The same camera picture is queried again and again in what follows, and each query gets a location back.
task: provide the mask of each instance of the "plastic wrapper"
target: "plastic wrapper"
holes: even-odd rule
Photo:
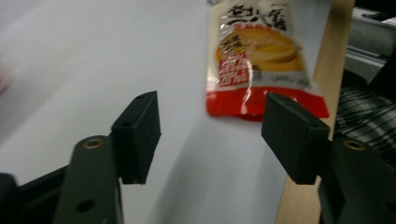
[[[288,96],[319,118],[326,105],[305,71],[286,1],[224,1],[212,7],[206,109],[261,120],[266,93]]]

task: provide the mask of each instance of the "white table surface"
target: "white table surface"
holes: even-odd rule
[[[330,0],[293,0],[313,73]],[[204,0],[0,0],[0,172],[20,184],[65,166],[157,91],[162,137],[145,186],[123,186],[125,223],[274,223],[285,172],[261,124],[205,112]]]

